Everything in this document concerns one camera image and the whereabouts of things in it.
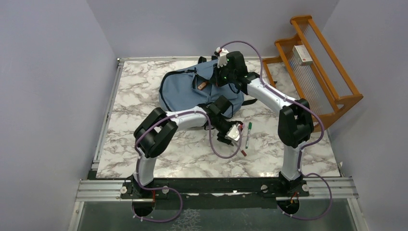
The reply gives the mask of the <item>orange highlighter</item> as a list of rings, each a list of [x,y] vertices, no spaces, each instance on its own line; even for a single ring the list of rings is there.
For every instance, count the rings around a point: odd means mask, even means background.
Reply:
[[[199,84],[199,85],[197,86],[197,89],[198,89],[198,90],[203,90],[203,89],[205,89],[205,88],[207,87],[207,85],[208,85],[208,82],[207,82],[207,81],[202,82],[201,84]]]

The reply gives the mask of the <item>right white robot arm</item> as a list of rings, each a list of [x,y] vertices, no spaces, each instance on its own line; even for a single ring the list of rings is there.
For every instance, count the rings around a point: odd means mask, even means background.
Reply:
[[[308,101],[287,96],[266,83],[260,74],[249,72],[239,51],[217,48],[214,58],[217,63],[212,83],[219,87],[232,84],[235,89],[254,97],[278,114],[278,136],[284,144],[284,155],[277,185],[282,195],[291,195],[302,180],[302,148],[314,130]]]

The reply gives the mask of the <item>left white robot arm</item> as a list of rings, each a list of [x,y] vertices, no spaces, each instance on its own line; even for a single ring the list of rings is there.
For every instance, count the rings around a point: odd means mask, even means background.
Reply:
[[[178,131],[191,128],[212,128],[218,131],[217,140],[227,145],[240,147],[242,143],[243,122],[228,121],[223,115],[233,107],[224,96],[215,102],[202,103],[182,111],[164,111],[155,108],[134,131],[136,168],[133,172],[133,192],[138,197],[151,193],[156,159],[172,141]]]

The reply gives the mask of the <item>blue student backpack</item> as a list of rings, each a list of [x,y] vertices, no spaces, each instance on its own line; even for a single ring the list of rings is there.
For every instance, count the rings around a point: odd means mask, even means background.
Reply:
[[[209,82],[213,74],[213,65],[217,60],[207,61],[200,57],[198,64],[171,71],[165,74],[159,87],[159,104],[164,111],[188,110],[200,104],[214,102],[219,96],[225,96],[233,104],[223,115],[232,118],[242,106],[251,105],[256,99],[245,100],[244,93],[234,93],[228,85],[217,87]],[[203,90],[197,86],[208,82]]]

